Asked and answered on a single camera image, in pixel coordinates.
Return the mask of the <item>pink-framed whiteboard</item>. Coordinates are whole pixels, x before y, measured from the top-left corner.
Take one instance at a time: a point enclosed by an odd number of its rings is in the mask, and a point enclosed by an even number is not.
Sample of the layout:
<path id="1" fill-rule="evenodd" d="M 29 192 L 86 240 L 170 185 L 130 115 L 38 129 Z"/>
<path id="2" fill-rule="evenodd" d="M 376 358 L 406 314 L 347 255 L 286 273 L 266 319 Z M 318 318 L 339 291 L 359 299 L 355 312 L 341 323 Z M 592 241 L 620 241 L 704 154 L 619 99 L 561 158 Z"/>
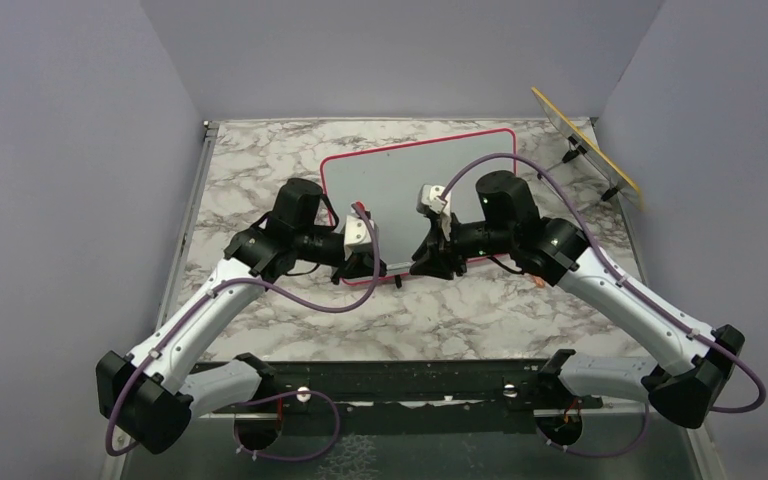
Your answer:
<path id="1" fill-rule="evenodd" d="M 319 171 L 341 224 L 356 201 L 371 213 L 387 265 L 411 261 L 429 230 L 416 211 L 424 184 L 444 187 L 472 161 L 516 151 L 514 131 L 497 128 L 333 155 L 322 160 Z"/>

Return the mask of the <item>white black-tipped marker pen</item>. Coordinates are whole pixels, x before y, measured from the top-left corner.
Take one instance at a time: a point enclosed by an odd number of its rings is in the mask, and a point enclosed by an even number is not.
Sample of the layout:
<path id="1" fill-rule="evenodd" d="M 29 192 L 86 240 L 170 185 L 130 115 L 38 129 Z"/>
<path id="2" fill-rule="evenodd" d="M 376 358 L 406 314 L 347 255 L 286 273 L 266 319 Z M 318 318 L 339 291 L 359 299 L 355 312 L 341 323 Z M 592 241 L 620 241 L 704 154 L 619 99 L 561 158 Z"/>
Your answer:
<path id="1" fill-rule="evenodd" d="M 409 273 L 411 266 L 411 261 L 388 263 L 386 265 L 386 273 L 387 275 L 406 275 Z"/>

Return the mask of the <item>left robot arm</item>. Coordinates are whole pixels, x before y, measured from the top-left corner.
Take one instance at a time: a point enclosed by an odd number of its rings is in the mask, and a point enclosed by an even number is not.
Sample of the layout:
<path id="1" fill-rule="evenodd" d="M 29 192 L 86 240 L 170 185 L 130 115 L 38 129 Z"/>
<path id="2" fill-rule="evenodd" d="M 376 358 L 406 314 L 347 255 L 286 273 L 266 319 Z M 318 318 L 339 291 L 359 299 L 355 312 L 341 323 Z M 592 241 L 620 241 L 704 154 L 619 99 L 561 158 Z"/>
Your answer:
<path id="1" fill-rule="evenodd" d="M 184 433 L 190 421 L 242 402 L 250 410 L 280 399 L 268 365 L 244 354 L 209 372 L 192 369 L 230 322 L 266 293 L 313 311 L 340 314 L 362 306 L 386 267 L 370 212 L 351 205 L 342 230 L 316 222 L 330 200 L 316 183 L 292 178 L 272 209 L 236 233 L 197 292 L 127 354 L 107 352 L 95 370 L 99 409 L 107 418 L 105 450 L 111 457 L 141 446 L 158 454 Z M 277 285 L 299 260 L 333 267 L 332 280 L 368 277 L 369 286 L 344 306 L 315 304 Z"/>

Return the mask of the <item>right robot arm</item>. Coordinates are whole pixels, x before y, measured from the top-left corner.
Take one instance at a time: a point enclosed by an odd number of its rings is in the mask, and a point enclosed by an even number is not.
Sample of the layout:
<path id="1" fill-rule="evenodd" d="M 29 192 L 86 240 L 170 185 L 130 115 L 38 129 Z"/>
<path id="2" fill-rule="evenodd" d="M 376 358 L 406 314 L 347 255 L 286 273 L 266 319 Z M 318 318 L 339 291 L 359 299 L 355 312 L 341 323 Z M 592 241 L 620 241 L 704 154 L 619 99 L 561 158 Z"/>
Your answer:
<path id="1" fill-rule="evenodd" d="M 623 271 L 580 227 L 542 216 L 527 182 L 515 174 L 485 174 L 475 189 L 484 218 L 462 223 L 444 187 L 421 187 L 417 210 L 430 229 L 412 256 L 411 274 L 452 280 L 466 273 L 470 259 L 509 256 L 524 273 L 596 309 L 647 352 L 629 358 L 557 354 L 536 383 L 545 404 L 616 397 L 646 402 L 681 427 L 700 427 L 733 372 L 743 334 L 684 314 Z"/>

